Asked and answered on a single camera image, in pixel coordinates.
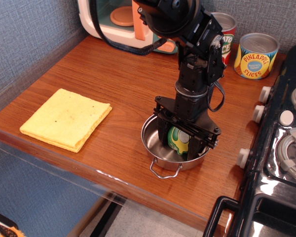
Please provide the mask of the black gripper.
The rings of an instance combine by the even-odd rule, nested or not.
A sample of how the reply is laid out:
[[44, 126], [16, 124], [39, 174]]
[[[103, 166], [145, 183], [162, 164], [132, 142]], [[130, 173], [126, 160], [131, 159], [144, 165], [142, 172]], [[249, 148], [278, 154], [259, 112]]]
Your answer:
[[215, 148], [221, 129], [209, 117], [208, 112], [215, 109], [210, 102], [214, 89], [204, 87], [200, 91], [177, 90], [176, 98], [157, 96], [154, 115], [157, 116], [158, 138], [162, 145], [168, 145], [168, 133], [172, 126], [190, 136], [187, 160], [194, 160], [206, 147]]

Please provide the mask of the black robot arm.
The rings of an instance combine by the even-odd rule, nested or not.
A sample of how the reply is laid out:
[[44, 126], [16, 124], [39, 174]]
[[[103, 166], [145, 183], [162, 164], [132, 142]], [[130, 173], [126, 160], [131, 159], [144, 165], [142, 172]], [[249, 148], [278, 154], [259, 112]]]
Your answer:
[[169, 39], [176, 43], [180, 70], [176, 97], [157, 96], [154, 114], [161, 143], [169, 143], [172, 127], [185, 132], [187, 159], [193, 160], [204, 149], [214, 148], [221, 133], [208, 112], [213, 90], [221, 88], [219, 80], [225, 70], [222, 27], [198, 0], [140, 0], [138, 5], [142, 22], [159, 37], [151, 45], [134, 48], [108, 39], [100, 28], [94, 0], [89, 4], [93, 25], [105, 43], [135, 55], [145, 56]]

